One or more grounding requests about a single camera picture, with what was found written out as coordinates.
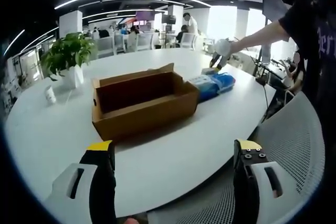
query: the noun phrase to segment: green plant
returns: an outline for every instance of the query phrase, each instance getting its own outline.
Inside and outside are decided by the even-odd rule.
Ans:
[[[41,59],[42,67],[48,71],[48,77],[52,81],[57,81],[51,74],[61,75],[62,70],[69,70],[75,65],[82,66],[90,61],[90,54],[95,47],[93,40],[84,39],[82,33],[67,34],[65,38],[55,41],[53,46]]]

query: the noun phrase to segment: blue package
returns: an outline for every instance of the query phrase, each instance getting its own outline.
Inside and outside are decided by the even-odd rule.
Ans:
[[[199,102],[204,102],[226,92],[234,86],[236,80],[228,73],[213,75],[202,74],[189,80],[200,90]]]

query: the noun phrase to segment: white cup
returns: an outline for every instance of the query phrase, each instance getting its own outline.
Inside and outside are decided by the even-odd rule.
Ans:
[[[46,87],[46,90],[45,90],[44,94],[45,94],[46,99],[47,99],[47,101],[50,105],[56,103],[56,97],[55,97],[55,94],[54,94],[54,91],[53,91],[51,85]]]

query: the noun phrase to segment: white round table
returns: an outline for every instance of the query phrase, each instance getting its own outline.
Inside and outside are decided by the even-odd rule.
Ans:
[[[159,49],[92,61],[84,66],[85,83],[61,92],[62,81],[45,79],[25,90],[15,103],[5,129],[9,149],[28,187],[43,201],[53,181],[100,137],[91,122],[91,78],[159,68],[175,63],[185,79],[208,67],[210,57],[188,49]],[[247,139],[265,113],[263,87],[251,75],[225,66],[236,78],[232,91],[199,104],[192,118],[151,140],[116,149],[117,217],[148,211],[192,190],[233,155],[234,140]],[[52,84],[57,104],[48,106],[44,88]],[[275,90],[266,86],[271,102]]]

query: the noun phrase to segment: cardboard box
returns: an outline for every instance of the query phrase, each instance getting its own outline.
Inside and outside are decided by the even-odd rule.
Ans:
[[[92,122],[104,141],[118,142],[194,114],[199,91],[173,68],[171,63],[93,81]]]

